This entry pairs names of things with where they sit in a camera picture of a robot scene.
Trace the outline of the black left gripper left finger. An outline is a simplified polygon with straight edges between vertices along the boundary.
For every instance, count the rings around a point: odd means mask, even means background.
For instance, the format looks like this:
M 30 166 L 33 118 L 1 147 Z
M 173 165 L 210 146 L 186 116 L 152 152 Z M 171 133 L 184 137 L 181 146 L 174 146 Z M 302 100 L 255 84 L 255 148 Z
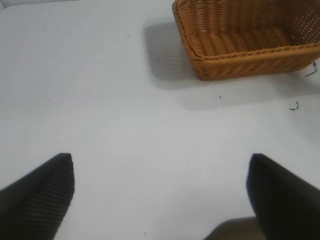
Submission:
M 53 240 L 75 192 L 72 155 L 59 153 L 0 191 L 2 240 Z

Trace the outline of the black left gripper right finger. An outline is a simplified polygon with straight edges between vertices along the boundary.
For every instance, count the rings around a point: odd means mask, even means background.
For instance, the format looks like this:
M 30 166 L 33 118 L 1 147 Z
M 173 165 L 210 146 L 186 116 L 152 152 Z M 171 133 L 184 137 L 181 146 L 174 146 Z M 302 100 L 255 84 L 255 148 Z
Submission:
M 269 240 L 318 240 L 320 190 L 261 153 L 251 156 L 250 204 Z

